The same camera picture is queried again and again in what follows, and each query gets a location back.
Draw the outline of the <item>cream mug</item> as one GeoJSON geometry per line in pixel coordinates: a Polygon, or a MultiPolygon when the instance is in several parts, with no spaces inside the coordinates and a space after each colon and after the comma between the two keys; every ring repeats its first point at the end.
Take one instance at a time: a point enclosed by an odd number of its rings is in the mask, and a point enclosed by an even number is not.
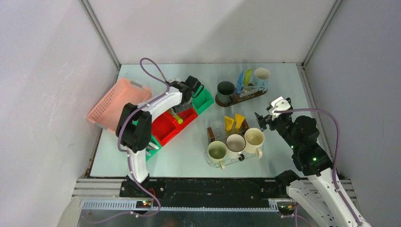
{"type": "Polygon", "coordinates": [[[258,158],[262,158],[262,148],[265,140],[263,132],[257,128],[250,128],[245,132],[244,138],[246,141],[245,152],[255,154],[258,158]]]}

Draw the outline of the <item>black mug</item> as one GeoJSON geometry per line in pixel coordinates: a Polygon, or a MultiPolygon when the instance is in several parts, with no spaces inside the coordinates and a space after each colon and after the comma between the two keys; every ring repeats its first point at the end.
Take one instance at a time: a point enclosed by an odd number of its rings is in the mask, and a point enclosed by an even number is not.
{"type": "Polygon", "coordinates": [[[228,105],[232,103],[235,86],[232,82],[222,81],[217,86],[217,99],[220,103],[228,105]]]}

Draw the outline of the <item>light blue mug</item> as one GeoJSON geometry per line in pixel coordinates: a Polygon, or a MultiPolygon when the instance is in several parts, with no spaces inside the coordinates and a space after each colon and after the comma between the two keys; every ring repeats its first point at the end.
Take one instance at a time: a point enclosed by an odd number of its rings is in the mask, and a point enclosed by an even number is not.
{"type": "Polygon", "coordinates": [[[268,90],[267,83],[271,73],[266,68],[257,68],[253,73],[253,86],[258,89],[258,91],[266,92],[268,90]]]}

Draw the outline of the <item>clear acrylic holder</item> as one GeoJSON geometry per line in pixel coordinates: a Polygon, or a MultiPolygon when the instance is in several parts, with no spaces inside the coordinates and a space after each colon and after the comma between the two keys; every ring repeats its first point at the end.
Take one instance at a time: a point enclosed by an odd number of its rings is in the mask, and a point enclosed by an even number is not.
{"type": "Polygon", "coordinates": [[[238,102],[245,101],[255,97],[255,93],[258,89],[254,86],[242,86],[240,93],[234,94],[234,97],[237,99],[238,102]]]}

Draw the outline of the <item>red plastic bin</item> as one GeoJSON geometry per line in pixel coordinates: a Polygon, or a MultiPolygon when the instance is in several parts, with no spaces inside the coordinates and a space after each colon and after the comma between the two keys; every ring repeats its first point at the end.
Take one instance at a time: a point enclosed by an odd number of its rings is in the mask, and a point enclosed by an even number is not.
{"type": "Polygon", "coordinates": [[[164,112],[153,121],[152,135],[158,139],[162,146],[165,146],[198,117],[194,108],[178,113],[178,115],[183,119],[182,124],[178,124],[169,111],[164,112]]]}

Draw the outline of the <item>clear textured oval tray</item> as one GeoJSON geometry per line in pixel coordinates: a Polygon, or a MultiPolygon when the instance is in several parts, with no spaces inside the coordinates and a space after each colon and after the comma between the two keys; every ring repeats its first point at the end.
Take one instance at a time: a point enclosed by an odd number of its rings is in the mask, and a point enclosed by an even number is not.
{"type": "Polygon", "coordinates": [[[259,157],[257,153],[249,153],[243,151],[236,157],[230,156],[229,150],[225,143],[221,141],[211,142],[204,152],[204,159],[208,165],[214,168],[225,169],[228,165],[243,162],[251,157],[259,157]]]}

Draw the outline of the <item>white ribbed mug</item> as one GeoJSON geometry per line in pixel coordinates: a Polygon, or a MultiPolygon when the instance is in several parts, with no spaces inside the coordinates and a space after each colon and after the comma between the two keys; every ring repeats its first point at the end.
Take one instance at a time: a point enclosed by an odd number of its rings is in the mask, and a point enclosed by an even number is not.
{"type": "Polygon", "coordinates": [[[230,159],[243,161],[246,140],[241,134],[231,134],[226,138],[227,156],[230,159]]]}

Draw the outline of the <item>clear holder with brown ends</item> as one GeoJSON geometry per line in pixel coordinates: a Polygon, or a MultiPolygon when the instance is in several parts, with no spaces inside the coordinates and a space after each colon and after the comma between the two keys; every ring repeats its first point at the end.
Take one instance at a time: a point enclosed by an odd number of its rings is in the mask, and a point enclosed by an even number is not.
{"type": "Polygon", "coordinates": [[[226,138],[229,135],[231,134],[244,135],[248,129],[249,125],[245,119],[240,129],[235,129],[234,125],[232,130],[230,132],[227,132],[225,130],[225,120],[223,120],[222,122],[215,123],[207,128],[208,143],[211,143],[213,141],[226,142],[226,138]]]}

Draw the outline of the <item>green mug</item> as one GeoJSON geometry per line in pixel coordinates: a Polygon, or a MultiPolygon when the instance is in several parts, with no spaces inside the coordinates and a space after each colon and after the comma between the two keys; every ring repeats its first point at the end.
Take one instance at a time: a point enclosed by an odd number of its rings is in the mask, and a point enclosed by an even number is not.
{"type": "Polygon", "coordinates": [[[227,147],[223,142],[211,142],[207,148],[207,155],[212,164],[218,165],[222,170],[225,170],[224,158],[227,155],[227,147]]]}

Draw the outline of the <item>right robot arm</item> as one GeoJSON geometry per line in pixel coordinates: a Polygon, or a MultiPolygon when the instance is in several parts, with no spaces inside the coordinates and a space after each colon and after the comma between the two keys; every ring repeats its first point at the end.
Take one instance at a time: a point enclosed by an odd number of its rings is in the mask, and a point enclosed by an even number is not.
{"type": "Polygon", "coordinates": [[[342,186],[336,161],[317,143],[320,131],[316,119],[301,115],[295,120],[290,98],[278,97],[268,106],[266,116],[255,114],[260,129],[276,131],[293,151],[297,170],[312,183],[320,194],[317,197],[305,187],[292,170],[275,177],[275,192],[279,197],[290,197],[321,227],[369,227],[342,186]]]}

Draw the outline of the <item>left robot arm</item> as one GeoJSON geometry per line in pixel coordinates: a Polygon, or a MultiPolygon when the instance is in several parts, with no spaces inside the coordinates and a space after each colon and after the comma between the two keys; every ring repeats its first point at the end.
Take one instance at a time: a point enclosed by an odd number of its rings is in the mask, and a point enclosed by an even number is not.
{"type": "Polygon", "coordinates": [[[197,92],[203,90],[201,82],[193,76],[185,81],[171,79],[163,83],[166,91],[140,104],[127,103],[123,107],[115,132],[117,147],[128,159],[128,177],[134,181],[131,191],[138,197],[149,192],[146,148],[151,141],[153,121],[168,110],[178,114],[190,109],[197,92]]]}

